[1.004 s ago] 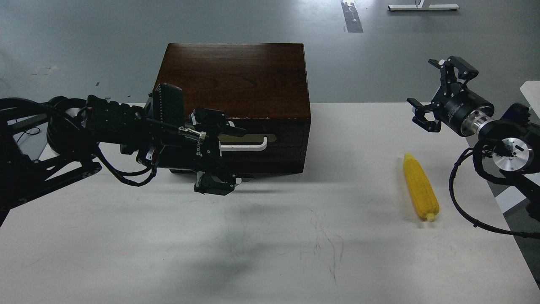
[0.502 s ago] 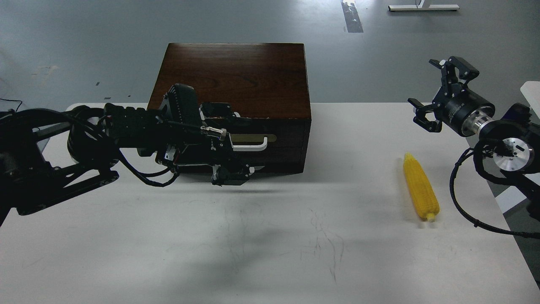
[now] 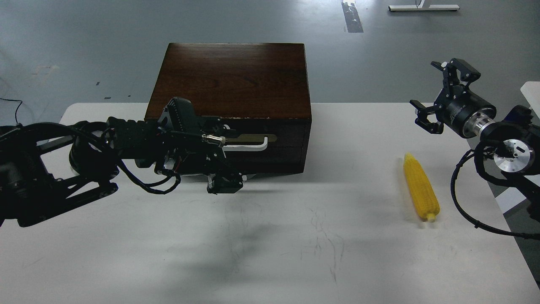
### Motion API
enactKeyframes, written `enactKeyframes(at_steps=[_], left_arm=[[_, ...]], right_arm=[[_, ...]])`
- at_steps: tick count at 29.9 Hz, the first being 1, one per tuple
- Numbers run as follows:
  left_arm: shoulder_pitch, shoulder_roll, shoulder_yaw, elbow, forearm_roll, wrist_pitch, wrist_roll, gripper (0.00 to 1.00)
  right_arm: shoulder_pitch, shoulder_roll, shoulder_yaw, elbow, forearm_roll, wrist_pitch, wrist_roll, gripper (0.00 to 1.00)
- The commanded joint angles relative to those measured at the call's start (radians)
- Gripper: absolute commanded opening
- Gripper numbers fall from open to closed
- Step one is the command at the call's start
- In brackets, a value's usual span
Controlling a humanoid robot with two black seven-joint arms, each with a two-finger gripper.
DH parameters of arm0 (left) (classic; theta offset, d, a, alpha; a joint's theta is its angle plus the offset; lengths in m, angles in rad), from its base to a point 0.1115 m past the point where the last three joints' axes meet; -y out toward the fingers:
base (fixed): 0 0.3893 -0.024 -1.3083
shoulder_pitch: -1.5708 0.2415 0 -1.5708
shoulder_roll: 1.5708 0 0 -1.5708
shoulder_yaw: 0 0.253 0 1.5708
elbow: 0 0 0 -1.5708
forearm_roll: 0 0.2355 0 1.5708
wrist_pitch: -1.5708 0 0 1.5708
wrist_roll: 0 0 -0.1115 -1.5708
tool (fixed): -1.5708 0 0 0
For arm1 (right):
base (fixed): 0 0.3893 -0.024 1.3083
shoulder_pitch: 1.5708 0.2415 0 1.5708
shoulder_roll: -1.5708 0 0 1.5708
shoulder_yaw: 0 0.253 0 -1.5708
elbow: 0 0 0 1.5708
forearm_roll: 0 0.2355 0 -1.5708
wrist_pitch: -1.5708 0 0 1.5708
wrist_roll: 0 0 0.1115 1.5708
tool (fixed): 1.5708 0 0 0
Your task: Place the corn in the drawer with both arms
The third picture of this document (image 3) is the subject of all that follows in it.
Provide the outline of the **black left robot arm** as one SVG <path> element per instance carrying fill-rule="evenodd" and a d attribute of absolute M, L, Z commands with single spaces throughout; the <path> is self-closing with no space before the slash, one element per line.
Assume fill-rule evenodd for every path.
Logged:
<path fill-rule="evenodd" d="M 224 149 L 237 135 L 183 98 L 172 98 L 157 120 L 2 126 L 1 222 L 29 227 L 106 198 L 118 190 L 120 173 L 154 195 L 189 175 L 208 177 L 208 193 L 235 193 L 243 173 Z"/>

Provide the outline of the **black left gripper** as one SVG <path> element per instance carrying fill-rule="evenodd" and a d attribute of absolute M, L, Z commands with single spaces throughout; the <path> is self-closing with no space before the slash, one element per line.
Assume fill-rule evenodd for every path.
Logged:
<path fill-rule="evenodd" d="M 172 98 L 158 119 L 158 134 L 164 156 L 158 157 L 154 172 L 164 176 L 204 174 L 207 192 L 233 194 L 243 188 L 243 173 L 231 169 L 224 156 L 227 144 L 216 116 L 198 116 L 191 101 Z"/>

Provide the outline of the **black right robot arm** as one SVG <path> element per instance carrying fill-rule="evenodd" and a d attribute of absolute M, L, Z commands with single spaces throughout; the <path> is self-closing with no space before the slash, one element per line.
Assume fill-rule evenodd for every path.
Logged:
<path fill-rule="evenodd" d="M 443 87 L 432 106 L 411 100 L 417 113 L 415 123 L 433 134 L 445 126 L 461 138 L 478 137 L 474 150 L 475 167 L 483 179 L 516 188 L 529 201 L 529 216 L 539 220 L 539 186 L 528 176 L 539 174 L 539 127 L 532 123 L 532 111 L 515 106 L 496 121 L 497 109 L 470 89 L 481 74 L 461 58 L 431 63 L 442 72 Z"/>

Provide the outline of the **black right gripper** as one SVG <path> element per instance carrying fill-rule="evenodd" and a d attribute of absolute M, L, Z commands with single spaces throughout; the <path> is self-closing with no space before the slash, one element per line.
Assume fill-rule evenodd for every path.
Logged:
<path fill-rule="evenodd" d="M 494 105 L 469 90 L 470 84 L 480 79 L 480 71 L 461 58 L 443 63 L 432 61 L 431 66 L 443 73 L 443 88 L 433 106 L 410 100 L 416 110 L 415 124 L 431 134 L 443 133 L 447 125 L 460 137 L 475 137 L 473 125 L 478 119 L 477 113 L 490 119 L 497 114 Z M 430 115 L 436 115 L 437 121 L 431 122 Z"/>

